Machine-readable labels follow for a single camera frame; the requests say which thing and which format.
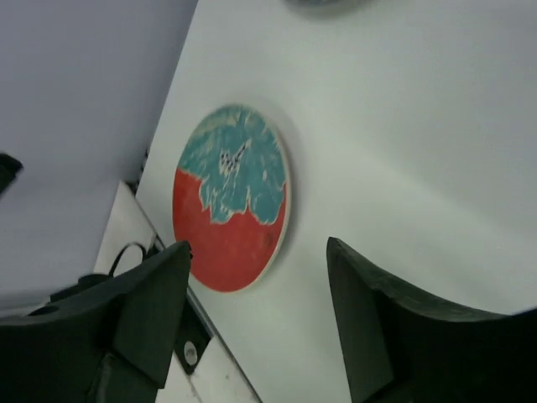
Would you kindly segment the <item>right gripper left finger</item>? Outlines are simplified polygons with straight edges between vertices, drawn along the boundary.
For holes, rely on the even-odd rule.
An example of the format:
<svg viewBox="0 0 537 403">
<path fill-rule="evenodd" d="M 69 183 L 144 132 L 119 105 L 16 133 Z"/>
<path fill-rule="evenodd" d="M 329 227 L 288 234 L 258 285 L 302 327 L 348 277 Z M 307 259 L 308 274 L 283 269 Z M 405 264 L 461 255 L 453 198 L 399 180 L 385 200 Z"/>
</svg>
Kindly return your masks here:
<svg viewBox="0 0 537 403">
<path fill-rule="evenodd" d="M 190 273 L 175 243 L 137 267 L 1 320 L 3 402 L 154 402 Z"/>
</svg>

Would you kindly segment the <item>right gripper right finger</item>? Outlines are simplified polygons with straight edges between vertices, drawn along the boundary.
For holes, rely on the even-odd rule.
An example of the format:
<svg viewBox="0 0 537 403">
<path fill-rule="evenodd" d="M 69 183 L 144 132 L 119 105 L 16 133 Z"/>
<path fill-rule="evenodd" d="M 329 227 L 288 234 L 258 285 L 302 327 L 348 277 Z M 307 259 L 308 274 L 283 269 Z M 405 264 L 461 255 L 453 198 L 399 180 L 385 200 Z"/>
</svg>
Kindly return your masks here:
<svg viewBox="0 0 537 403">
<path fill-rule="evenodd" d="M 331 299 L 355 402 L 533 402 L 536 312 L 435 296 L 329 238 Z"/>
</svg>

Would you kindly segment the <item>red and teal plate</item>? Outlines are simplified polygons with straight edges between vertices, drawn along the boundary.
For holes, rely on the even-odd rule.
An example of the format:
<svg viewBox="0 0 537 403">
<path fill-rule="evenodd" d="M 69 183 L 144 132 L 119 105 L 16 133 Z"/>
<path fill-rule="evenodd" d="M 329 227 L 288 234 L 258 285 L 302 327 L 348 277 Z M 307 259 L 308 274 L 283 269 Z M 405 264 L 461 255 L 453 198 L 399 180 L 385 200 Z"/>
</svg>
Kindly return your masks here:
<svg viewBox="0 0 537 403">
<path fill-rule="evenodd" d="M 172 192 L 176 240 L 191 246 L 191 273 L 210 290 L 243 290 L 274 262 L 288 227 L 291 180 L 278 128 L 244 104 L 196 126 Z"/>
</svg>

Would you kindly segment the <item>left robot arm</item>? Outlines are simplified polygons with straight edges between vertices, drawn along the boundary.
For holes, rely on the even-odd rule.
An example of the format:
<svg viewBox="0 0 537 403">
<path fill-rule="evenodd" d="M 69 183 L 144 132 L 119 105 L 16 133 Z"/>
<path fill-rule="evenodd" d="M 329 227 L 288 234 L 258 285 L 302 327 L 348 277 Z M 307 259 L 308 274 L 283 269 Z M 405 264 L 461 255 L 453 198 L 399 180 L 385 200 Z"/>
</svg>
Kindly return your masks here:
<svg viewBox="0 0 537 403">
<path fill-rule="evenodd" d="M 0 195 L 2 195 L 23 171 L 23 164 L 9 154 L 0 154 Z"/>
</svg>

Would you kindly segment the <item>dark teal plate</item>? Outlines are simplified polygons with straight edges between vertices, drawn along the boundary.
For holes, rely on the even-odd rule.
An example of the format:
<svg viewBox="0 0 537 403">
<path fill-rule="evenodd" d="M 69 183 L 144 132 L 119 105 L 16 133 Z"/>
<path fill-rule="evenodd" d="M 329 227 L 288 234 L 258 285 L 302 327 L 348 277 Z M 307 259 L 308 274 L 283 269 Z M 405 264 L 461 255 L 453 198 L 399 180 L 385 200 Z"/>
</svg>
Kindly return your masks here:
<svg viewBox="0 0 537 403">
<path fill-rule="evenodd" d="M 355 8 L 366 4 L 368 0 L 286 0 L 290 5 L 319 10 L 339 10 Z"/>
</svg>

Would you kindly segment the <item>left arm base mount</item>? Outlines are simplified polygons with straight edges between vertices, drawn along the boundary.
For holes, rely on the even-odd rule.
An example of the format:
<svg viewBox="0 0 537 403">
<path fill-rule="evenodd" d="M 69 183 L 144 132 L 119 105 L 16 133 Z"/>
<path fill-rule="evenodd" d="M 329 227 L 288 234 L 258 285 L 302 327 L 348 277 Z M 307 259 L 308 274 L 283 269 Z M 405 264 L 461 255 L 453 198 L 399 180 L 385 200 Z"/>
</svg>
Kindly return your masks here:
<svg viewBox="0 0 537 403">
<path fill-rule="evenodd" d="M 153 257 L 160 252 L 159 248 L 155 245 L 147 249 L 139 242 L 127 243 L 119 251 L 108 271 L 106 271 L 104 274 L 92 273 L 89 275 L 83 275 L 76 284 L 52 294 L 50 296 L 50 301 L 56 302 L 61 299 L 65 299 L 68 296 L 73 296 L 82 292 L 83 290 L 89 289 L 111 279 L 115 274 L 117 274 L 117 267 L 119 266 L 121 258 L 131 247 L 137 247 L 140 249 L 142 261 L 145 261 L 146 259 Z M 196 312 L 191 298 L 186 297 L 181 313 L 180 324 L 176 334 L 174 352 L 182 369 L 187 375 L 194 374 L 197 365 L 201 361 L 202 354 L 205 352 L 210 341 L 211 334 L 207 325 L 202 321 L 201 316 Z"/>
</svg>

